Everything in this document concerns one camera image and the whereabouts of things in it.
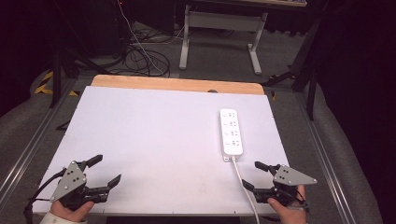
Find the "white metal desk frame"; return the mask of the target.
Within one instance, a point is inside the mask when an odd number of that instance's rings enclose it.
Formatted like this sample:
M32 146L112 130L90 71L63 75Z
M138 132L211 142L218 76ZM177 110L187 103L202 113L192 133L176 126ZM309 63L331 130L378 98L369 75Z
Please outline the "white metal desk frame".
M250 57L250 61L252 63L254 74L260 75L262 73L262 69L259 63L256 49L261 40L267 16L267 13L262 13L260 17L251 17L242 15L196 12L191 9L191 5L186 5L184 10L184 36L178 67L181 70L185 70L187 68L190 44L189 29L191 27L245 31L255 33L254 41L247 45L247 51Z

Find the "white sleeve of person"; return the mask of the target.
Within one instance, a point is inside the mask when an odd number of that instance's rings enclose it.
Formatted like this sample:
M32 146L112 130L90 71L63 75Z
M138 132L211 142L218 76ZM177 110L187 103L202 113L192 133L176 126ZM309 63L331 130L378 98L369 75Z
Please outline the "white sleeve of person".
M88 224L87 221L71 221L61 217L57 217L52 213L44 215L39 224Z

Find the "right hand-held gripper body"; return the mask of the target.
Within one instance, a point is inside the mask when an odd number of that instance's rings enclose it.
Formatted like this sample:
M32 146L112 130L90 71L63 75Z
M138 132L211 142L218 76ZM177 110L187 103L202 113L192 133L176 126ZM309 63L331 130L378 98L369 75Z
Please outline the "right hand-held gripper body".
M283 206L291 206L298 201L299 185L313 185L318 181L309 175L303 174L287 165L275 165L276 173L273 176L273 186L270 189L254 189L253 195L257 203L267 203L269 198L276 199ZM306 200L299 203L307 206Z

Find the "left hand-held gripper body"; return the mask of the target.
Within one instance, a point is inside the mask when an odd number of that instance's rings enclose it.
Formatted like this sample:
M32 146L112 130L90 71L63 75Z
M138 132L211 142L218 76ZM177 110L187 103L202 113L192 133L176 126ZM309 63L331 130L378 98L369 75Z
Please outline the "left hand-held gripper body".
M65 208L76 211L86 202L105 203L110 188L92 188L86 186L87 177L81 170L81 162L72 161L64 171L62 179L50 196L49 200L54 203L59 201Z

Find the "metal floor rail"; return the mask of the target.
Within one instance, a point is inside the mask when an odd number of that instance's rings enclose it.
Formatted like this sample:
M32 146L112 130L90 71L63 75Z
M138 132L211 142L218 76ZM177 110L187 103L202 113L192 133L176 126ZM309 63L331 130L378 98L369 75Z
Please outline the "metal floor rail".
M64 82L54 106L50 106L52 95L33 94L0 118L0 206L18 186L76 82L75 78Z
M332 163L331 163L330 158L327 154L326 148L323 145L323 142L319 136L316 124L313 120L310 119L310 117L308 116L308 113L306 112L306 103L304 101L304 96L299 92L295 93L294 96L296 98L296 101L298 102L300 109L302 110L305 123L307 124L310 135L313 138L318 162L319 162L321 169L323 171L323 174L325 176L327 185L330 189L330 192L331 192L332 198L335 202L335 205L337 207L338 213L342 219L342 223L343 224L356 224L356 220L355 220L353 214L351 213L349 204L347 202L346 195L342 190L341 184L340 184L339 179L332 167Z

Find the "white board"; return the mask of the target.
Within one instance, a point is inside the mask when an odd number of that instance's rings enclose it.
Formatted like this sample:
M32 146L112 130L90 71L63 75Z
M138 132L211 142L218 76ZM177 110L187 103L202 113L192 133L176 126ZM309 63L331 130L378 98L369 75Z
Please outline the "white board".
M231 161L222 156L222 108L237 112L244 149ZM108 216L270 215L239 181L270 188L255 161L288 161L264 95L87 87L44 177L96 155L103 159L87 169L89 187L121 175L92 209Z

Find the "black metal stand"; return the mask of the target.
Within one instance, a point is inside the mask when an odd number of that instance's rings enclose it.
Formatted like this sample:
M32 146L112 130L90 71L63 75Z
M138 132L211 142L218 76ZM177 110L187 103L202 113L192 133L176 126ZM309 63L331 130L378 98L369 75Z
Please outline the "black metal stand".
M79 76L76 61L87 65L98 74L108 74L108 71L104 67L89 60L77 50L70 48L57 48L53 53L53 94L50 108L55 107L62 96L62 71L65 72L68 78L77 78Z
M305 109L308 117L311 120L314 119L314 102L317 88L317 75L314 70L314 61L309 60L309 55L320 24L321 19L315 19L292 65L289 67L289 71L278 77L270 78L268 81L262 83L264 87L270 87L281 81L286 80L287 78L294 77L295 80L291 85L291 89L294 92L302 92L306 85L309 85Z

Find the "person's right hand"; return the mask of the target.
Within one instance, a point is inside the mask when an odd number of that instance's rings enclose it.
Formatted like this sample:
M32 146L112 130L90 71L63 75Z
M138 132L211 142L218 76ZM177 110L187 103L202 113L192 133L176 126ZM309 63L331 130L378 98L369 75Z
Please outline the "person's right hand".
M282 224L306 224L307 214L303 208L297 208L299 203L305 199L305 189L303 185L298 186L300 194L297 196L298 201L293 203L294 208L290 209L283 206L276 199L269 198L267 202L278 214Z

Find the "person's left hand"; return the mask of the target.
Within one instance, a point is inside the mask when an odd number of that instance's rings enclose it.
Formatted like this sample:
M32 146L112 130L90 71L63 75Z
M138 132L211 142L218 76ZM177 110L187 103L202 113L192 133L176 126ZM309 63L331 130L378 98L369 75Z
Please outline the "person's left hand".
M57 222L80 223L89 214L93 206L93 202L87 202L76 211L72 211L65 208L59 201L56 201L51 205L49 212Z

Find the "white power strip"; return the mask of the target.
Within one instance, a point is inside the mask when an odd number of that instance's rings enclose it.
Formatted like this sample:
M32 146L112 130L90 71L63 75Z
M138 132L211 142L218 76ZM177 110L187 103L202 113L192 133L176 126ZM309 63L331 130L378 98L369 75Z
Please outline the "white power strip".
M244 152L237 112L231 108L222 108L219 120L223 159L237 159Z

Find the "wooden table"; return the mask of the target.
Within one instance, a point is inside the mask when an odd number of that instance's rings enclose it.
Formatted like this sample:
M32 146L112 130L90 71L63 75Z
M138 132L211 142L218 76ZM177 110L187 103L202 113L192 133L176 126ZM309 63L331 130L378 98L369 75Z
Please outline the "wooden table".
M218 93L264 95L263 87L257 83L165 77L127 77L97 75L93 78L92 86L168 91L216 91Z

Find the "yellow black floor tape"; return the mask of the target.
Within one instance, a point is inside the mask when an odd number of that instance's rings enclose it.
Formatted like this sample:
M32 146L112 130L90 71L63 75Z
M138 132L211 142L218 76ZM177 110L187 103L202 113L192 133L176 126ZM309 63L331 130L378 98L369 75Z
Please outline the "yellow black floor tape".
M49 95L53 94L53 89L49 89L49 83L52 76L53 76L52 71L48 71L48 73L44 75L38 87L35 89L35 94L39 94L39 93L49 94Z

